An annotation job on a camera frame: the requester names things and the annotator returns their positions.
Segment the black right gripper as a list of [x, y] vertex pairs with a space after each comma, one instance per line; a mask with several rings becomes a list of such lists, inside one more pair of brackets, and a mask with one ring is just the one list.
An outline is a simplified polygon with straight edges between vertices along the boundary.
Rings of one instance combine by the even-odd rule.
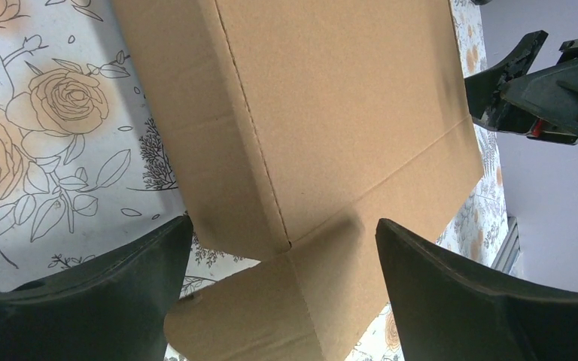
[[548, 33], [531, 32], [498, 64], [464, 79], [472, 121], [492, 132], [578, 143], [578, 39], [565, 41], [551, 67], [528, 74]]

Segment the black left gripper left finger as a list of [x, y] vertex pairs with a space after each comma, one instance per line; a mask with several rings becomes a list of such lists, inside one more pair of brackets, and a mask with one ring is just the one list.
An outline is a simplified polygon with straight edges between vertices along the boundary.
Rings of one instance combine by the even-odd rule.
[[0, 292], [0, 360], [161, 360], [193, 224], [179, 216], [80, 265]]

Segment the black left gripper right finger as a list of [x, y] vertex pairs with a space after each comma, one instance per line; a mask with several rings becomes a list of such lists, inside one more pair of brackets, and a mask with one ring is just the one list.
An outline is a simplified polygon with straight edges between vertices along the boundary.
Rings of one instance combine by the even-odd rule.
[[578, 360], [578, 293], [504, 274], [392, 220], [376, 245], [407, 360]]

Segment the brown cardboard box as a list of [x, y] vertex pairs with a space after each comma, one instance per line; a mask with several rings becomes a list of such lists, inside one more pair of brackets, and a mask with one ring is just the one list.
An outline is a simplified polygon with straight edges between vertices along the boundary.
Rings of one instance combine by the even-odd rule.
[[343, 360], [388, 303], [376, 226], [435, 241], [482, 177], [448, 1], [116, 1], [206, 248], [189, 360]]

